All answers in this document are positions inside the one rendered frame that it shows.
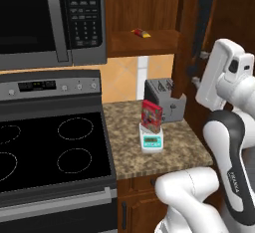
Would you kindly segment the wooden wall cabinet door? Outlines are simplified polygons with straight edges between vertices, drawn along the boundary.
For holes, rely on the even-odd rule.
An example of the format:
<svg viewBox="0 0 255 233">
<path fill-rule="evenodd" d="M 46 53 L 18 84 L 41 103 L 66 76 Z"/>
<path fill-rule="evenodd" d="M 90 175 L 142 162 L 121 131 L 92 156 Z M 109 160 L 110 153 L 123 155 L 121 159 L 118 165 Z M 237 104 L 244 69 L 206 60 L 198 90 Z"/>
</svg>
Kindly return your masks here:
<svg viewBox="0 0 255 233">
<path fill-rule="evenodd" d="M 227 38 L 255 56 L 255 0 L 214 0 L 202 49 L 211 52 L 214 42 Z M 202 127 L 209 110 L 195 100 L 196 87 L 188 87 L 185 119 L 197 137 L 203 141 Z"/>
</svg>

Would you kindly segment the wooden wall cabinet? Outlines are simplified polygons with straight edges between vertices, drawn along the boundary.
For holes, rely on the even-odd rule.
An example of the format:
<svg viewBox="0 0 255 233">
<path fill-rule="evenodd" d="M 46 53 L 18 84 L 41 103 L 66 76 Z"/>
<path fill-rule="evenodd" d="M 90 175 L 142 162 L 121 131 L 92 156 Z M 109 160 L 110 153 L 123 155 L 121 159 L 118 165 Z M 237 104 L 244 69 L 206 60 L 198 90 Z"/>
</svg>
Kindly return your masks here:
<svg viewBox="0 0 255 233">
<path fill-rule="evenodd" d="M 187 86 L 198 0 L 106 0 L 108 56 L 174 56 L 172 78 L 176 98 Z M 141 38 L 132 30 L 150 34 Z"/>
</svg>

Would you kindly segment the yellow and red packet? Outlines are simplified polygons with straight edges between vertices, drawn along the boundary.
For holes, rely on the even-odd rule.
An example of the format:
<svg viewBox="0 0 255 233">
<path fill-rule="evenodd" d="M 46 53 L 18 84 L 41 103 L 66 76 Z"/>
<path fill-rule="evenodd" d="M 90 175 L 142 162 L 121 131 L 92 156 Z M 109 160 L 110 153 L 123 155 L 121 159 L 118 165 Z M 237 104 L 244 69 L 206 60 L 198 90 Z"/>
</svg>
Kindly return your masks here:
<svg viewBox="0 0 255 233">
<path fill-rule="evenodd" d="M 144 38 L 144 39 L 150 38 L 150 34 L 142 29 L 136 28 L 136 29 L 132 30 L 132 32 L 141 38 Z"/>
</svg>

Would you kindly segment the wooden drawer front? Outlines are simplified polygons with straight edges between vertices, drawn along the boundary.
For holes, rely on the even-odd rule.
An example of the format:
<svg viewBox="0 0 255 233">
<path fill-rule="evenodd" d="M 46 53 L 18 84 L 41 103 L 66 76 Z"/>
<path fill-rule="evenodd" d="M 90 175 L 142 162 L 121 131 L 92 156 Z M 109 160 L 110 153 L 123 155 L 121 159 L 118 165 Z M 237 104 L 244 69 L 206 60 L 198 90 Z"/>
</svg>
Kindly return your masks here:
<svg viewBox="0 0 255 233">
<path fill-rule="evenodd" d="M 129 179 L 121 179 L 118 181 L 118 195 L 125 196 L 142 191 L 150 191 L 151 189 L 154 188 L 154 186 L 150 184 L 150 179 L 151 178 L 158 179 L 160 176 L 161 173 L 134 177 Z"/>
</svg>

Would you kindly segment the silver toaster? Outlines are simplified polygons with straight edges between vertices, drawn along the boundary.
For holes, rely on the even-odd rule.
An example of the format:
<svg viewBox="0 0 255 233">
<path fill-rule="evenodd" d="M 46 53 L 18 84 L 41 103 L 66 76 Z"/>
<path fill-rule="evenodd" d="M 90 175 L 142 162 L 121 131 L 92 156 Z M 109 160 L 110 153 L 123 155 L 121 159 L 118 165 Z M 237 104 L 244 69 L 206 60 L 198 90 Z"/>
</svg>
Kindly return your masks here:
<svg viewBox="0 0 255 233">
<path fill-rule="evenodd" d="M 171 78 L 150 79 L 144 82 L 143 98 L 162 107 L 163 123 L 182 121 L 186 106 L 186 95 L 182 94 L 178 99 L 171 93 L 174 82 Z"/>
</svg>

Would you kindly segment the wooden base cabinet door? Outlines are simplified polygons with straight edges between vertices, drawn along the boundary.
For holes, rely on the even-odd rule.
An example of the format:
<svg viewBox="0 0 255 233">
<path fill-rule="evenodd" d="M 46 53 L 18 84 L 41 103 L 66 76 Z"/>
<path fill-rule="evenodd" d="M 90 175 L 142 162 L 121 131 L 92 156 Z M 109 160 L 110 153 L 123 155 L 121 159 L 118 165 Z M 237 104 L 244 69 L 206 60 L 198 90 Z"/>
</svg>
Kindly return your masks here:
<svg viewBox="0 0 255 233">
<path fill-rule="evenodd" d="M 122 202 L 127 203 L 127 229 L 122 229 Z M 140 193 L 118 198 L 118 233 L 154 233 L 163 219 L 167 206 L 154 192 Z"/>
</svg>

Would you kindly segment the red cereal box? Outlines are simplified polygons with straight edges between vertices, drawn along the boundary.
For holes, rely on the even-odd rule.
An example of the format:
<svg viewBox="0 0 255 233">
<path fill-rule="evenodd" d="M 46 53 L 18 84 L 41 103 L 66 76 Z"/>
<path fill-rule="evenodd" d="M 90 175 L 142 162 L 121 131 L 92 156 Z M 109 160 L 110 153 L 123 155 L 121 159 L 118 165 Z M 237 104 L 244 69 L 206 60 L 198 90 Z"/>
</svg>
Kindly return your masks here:
<svg viewBox="0 0 255 233">
<path fill-rule="evenodd" d="M 153 133 L 159 133 L 161 127 L 162 107 L 143 100 L 141 103 L 141 125 Z"/>
</svg>

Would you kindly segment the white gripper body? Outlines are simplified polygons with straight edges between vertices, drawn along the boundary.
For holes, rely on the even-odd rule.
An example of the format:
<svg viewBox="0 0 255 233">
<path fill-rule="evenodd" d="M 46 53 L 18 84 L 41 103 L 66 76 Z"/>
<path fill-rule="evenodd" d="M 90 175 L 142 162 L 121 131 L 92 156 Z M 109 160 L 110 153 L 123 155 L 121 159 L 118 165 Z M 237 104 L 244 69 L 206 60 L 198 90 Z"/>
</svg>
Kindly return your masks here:
<svg viewBox="0 0 255 233">
<path fill-rule="evenodd" d="M 225 101 L 216 92 L 217 80 L 233 56 L 242 53 L 244 49 L 231 40 L 218 39 L 215 41 L 195 97 L 199 104 L 211 111 L 224 108 Z"/>
</svg>

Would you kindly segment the white digital scale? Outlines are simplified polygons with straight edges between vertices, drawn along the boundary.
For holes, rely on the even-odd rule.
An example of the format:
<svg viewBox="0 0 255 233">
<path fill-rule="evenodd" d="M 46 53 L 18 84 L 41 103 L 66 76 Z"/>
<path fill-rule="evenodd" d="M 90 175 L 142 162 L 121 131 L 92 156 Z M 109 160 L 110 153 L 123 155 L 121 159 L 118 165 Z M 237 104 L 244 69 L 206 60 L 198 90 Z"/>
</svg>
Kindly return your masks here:
<svg viewBox="0 0 255 233">
<path fill-rule="evenodd" d="M 142 124 L 139 125 L 139 140 L 140 147 L 143 153 L 159 153 L 163 151 L 163 131 L 153 133 L 145 128 Z"/>
</svg>

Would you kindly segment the black and silver stove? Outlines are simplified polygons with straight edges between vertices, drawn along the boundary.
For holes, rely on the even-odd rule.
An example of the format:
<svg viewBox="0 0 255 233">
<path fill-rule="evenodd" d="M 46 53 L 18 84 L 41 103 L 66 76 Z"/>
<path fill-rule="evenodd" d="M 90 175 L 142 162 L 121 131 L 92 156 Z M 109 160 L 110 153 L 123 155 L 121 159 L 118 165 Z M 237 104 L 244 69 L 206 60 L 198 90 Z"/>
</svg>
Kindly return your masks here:
<svg viewBox="0 0 255 233">
<path fill-rule="evenodd" d="M 0 75 L 0 208 L 117 190 L 97 70 Z M 118 233 L 109 204 L 0 222 L 0 233 Z"/>
</svg>

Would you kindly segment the black and silver microwave oven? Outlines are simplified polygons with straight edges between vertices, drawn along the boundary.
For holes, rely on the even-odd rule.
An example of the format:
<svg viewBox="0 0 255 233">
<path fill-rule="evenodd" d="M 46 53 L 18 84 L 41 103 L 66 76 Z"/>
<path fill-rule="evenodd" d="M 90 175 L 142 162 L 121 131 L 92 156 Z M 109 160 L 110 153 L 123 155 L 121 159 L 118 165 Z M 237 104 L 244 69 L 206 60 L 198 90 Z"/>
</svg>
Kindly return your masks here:
<svg viewBox="0 0 255 233">
<path fill-rule="evenodd" d="M 48 0 L 0 0 L 0 71 L 107 61 L 105 0 L 60 0 L 69 61 L 59 63 Z"/>
</svg>

